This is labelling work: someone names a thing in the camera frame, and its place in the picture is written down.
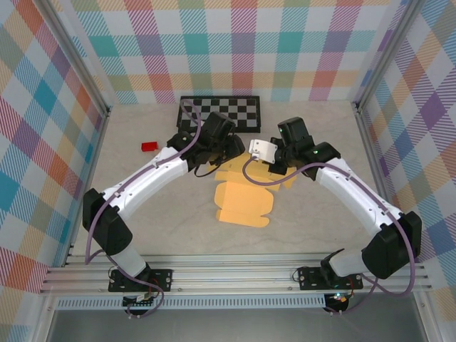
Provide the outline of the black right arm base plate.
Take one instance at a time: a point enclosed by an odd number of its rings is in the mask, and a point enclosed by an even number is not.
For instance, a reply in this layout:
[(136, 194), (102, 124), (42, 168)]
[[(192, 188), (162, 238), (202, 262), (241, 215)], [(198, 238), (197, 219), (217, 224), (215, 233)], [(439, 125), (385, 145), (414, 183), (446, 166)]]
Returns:
[(297, 269), (300, 290), (359, 290), (363, 289), (360, 274), (339, 277), (335, 274), (324, 275), (321, 267), (301, 267)]

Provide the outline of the aluminium mounting rail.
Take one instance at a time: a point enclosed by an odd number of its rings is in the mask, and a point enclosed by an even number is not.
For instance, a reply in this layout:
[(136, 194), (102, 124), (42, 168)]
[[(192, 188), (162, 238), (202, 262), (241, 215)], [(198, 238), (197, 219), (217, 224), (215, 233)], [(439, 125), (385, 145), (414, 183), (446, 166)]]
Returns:
[[(322, 253), (146, 255), (156, 269), (171, 269), (172, 295), (297, 294), (293, 280), (301, 266), (318, 266)], [(111, 264), (97, 256), (89, 265), (82, 256), (69, 256), (62, 267), (48, 270), (41, 293), (46, 295), (107, 294)]]

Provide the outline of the yellow paper box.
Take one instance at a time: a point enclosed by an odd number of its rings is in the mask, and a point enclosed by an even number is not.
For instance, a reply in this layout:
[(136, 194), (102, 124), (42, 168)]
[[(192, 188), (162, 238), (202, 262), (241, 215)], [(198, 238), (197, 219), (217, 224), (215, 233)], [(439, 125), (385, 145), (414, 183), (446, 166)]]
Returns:
[(214, 179), (219, 182), (214, 194), (214, 203), (218, 206), (216, 218), (221, 222), (263, 228), (269, 224), (274, 193), (281, 188), (291, 188), (296, 178), (280, 185), (258, 186), (249, 182), (242, 173), (249, 158), (250, 154), (245, 152), (215, 172)]

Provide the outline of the aluminium side rail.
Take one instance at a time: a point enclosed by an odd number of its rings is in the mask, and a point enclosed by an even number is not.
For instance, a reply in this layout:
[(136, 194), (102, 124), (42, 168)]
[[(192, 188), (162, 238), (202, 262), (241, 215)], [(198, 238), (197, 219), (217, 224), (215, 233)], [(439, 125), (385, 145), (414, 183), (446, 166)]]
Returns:
[(380, 210), (380, 213), (375, 216), (381, 219), (382, 222), (379, 225), (380, 231), (375, 233), (372, 242), (366, 247), (368, 250), (367, 260), (372, 261), (375, 265), (382, 265), (388, 268), (397, 266), (402, 261), (405, 261), (405, 264), (407, 264), (410, 261), (408, 236), (402, 231), (401, 226), (397, 226), (396, 219), (397, 217), (401, 217), (401, 214), (393, 216), (390, 210), (382, 208), (387, 202), (388, 195), (386, 193), (385, 182), (380, 174), (380, 166), (375, 159), (373, 141), (369, 136), (362, 112), (354, 104), (352, 105), (352, 109), (367, 154), (375, 189), (380, 197), (379, 203), (375, 205), (374, 209)]
[(110, 114), (112, 112), (112, 108), (113, 108), (112, 106), (107, 107), (106, 111), (103, 113), (103, 118), (100, 122), (100, 131), (98, 133), (98, 137), (95, 142), (95, 147), (94, 147), (93, 153), (90, 157), (90, 164), (89, 164), (90, 168), (88, 169), (87, 178), (86, 178), (85, 182), (83, 183), (83, 188), (81, 190), (81, 200), (80, 200), (80, 203), (78, 206), (77, 215), (75, 217), (72, 227), (69, 230), (67, 241), (64, 244), (63, 256), (61, 257), (60, 265), (59, 265), (60, 267), (64, 267), (66, 265), (66, 260), (67, 260), (68, 256), (71, 254), (71, 250), (72, 250), (73, 245), (78, 236), (78, 230), (82, 223), (82, 217), (83, 217), (83, 196), (90, 189), (90, 185), (93, 180), (93, 176), (94, 176), (96, 165), (98, 162), (100, 150), (103, 145), (103, 140), (104, 140), (105, 133), (106, 133), (106, 130), (108, 127), (108, 122), (110, 119)]

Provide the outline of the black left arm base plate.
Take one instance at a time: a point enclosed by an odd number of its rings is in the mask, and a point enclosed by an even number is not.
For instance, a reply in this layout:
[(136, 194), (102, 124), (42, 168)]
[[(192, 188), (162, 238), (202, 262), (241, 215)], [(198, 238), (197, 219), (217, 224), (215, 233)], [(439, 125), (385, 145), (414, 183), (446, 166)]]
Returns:
[[(146, 292), (149, 286), (139, 284), (124, 276), (119, 270), (113, 269), (109, 274), (109, 292)], [(168, 292), (172, 285), (171, 269), (145, 269), (136, 276), (136, 279), (159, 286), (164, 292)]]

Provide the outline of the small circuit board with LED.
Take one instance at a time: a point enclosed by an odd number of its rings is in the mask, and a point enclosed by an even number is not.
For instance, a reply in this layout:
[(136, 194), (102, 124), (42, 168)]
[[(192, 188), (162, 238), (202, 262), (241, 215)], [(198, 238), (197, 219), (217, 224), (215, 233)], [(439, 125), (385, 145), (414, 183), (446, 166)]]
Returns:
[(327, 306), (345, 305), (348, 303), (351, 295), (348, 293), (336, 292), (325, 296)]

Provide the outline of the aluminium frame post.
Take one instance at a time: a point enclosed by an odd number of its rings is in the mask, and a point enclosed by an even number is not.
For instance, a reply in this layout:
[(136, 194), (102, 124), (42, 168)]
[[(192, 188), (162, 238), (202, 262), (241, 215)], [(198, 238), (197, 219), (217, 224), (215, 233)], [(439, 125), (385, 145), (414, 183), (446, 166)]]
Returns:
[(391, 0), (381, 17), (371, 47), (363, 60), (360, 73), (348, 95), (356, 113), (373, 96), (381, 77), (395, 57), (426, 0)]
[(81, 79), (81, 83), (85, 86), (89, 96), (95, 103), (97, 109), (101, 111), (105, 118), (109, 117), (110, 106), (103, 98), (98, 86), (93, 80), (90, 71), (88, 70), (83, 58), (78, 52), (71, 35), (67, 32), (66, 27), (61, 21), (58, 12), (54, 9), (51, 0), (34, 0), (38, 10), (43, 15), (46, 23), (50, 26), (53, 34), (56, 36), (62, 51), (69, 60), (69, 63), (76, 69), (76, 73)]

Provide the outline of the black and grey checkerboard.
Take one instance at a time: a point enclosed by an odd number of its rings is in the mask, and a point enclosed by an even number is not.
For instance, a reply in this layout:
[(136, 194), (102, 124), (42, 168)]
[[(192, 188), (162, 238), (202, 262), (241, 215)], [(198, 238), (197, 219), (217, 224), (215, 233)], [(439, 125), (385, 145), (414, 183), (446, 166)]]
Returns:
[(261, 132), (259, 96), (205, 95), (182, 96), (181, 99), (186, 101), (184, 107), (189, 115), (179, 108), (176, 123), (179, 132), (196, 132), (197, 114), (194, 107), (200, 112), (202, 123), (208, 119), (211, 112), (218, 112), (234, 121), (236, 133)]

